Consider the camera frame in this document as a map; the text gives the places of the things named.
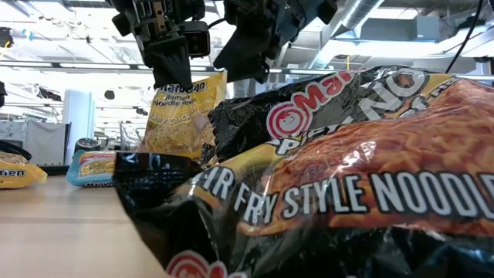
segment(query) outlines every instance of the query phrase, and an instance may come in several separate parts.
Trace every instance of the desk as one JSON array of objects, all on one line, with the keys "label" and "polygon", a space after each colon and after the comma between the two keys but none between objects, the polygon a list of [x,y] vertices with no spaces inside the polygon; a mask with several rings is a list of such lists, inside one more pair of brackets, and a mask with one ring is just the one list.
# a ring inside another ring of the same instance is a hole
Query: desk
[{"label": "desk", "polygon": [[65,177],[0,190],[5,278],[162,278],[113,188],[75,188]]}]

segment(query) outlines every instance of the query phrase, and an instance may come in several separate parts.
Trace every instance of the noodle bag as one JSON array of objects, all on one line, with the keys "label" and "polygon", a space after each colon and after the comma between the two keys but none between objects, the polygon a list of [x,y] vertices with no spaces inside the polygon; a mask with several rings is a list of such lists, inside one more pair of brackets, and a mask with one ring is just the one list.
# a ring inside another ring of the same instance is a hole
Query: noodle bag
[{"label": "noodle bag", "polygon": [[194,82],[190,92],[178,84],[156,89],[139,151],[199,160],[203,144],[215,144],[208,113],[225,99],[226,74]]},{"label": "noodle bag", "polygon": [[450,78],[406,66],[381,66],[341,71],[253,97],[225,100],[209,114],[215,127],[216,155],[221,162],[273,138],[407,116],[425,108],[423,97],[428,96],[422,92],[430,93]]},{"label": "noodle bag", "polygon": [[24,188],[32,183],[45,184],[47,174],[19,154],[0,152],[0,188]]},{"label": "noodle bag", "polygon": [[72,164],[66,179],[70,184],[87,188],[113,186],[115,151],[78,150],[72,157]]},{"label": "noodle bag", "polygon": [[403,67],[348,74],[367,83],[344,90],[347,108],[381,119],[273,138],[147,209],[120,196],[168,274],[494,276],[494,89]]}]

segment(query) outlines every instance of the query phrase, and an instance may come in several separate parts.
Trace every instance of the black noodle bag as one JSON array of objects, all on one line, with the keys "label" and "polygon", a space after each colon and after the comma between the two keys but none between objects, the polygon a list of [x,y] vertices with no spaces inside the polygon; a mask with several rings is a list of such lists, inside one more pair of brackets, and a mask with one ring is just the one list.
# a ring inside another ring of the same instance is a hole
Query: black noodle bag
[{"label": "black noodle bag", "polygon": [[380,97],[349,89],[367,94],[355,110],[386,119],[274,138],[196,175],[187,158],[118,155],[114,184],[164,270],[494,277],[494,89],[395,69],[351,73]]},{"label": "black noodle bag", "polygon": [[[222,162],[273,138],[320,127],[399,117],[407,99],[430,84],[428,72],[406,66],[331,73],[254,97],[222,101],[212,112]],[[433,83],[448,79],[436,74]],[[420,102],[409,106],[420,110]]]}]

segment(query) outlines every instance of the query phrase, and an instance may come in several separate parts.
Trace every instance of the red logo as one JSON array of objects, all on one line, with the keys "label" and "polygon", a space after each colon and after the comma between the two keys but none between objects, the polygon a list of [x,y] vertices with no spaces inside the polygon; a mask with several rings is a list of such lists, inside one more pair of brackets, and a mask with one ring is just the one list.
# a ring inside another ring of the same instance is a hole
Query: red logo
[{"label": "red logo", "polygon": [[228,275],[223,262],[211,265],[194,251],[183,251],[175,255],[167,266],[167,273],[177,278],[247,278],[245,273]]},{"label": "red logo", "polygon": [[339,72],[320,83],[309,83],[305,92],[294,93],[291,101],[274,106],[266,122],[271,138],[287,137],[309,129],[313,112],[339,95],[353,78],[351,73]]}]

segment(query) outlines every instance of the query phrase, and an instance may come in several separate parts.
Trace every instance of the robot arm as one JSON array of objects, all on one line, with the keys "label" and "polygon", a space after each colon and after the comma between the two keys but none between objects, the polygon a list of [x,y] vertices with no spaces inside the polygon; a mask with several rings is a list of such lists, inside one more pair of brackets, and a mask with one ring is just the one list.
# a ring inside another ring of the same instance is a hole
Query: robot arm
[{"label": "robot arm", "polygon": [[[172,83],[192,88],[189,57],[210,53],[204,0],[107,0],[119,12],[113,23],[122,36],[133,34],[144,64],[153,69],[154,87]],[[334,0],[224,0],[225,20],[236,25],[214,66],[228,81],[255,78],[264,83],[266,59],[319,17],[326,24],[337,11]]]}]

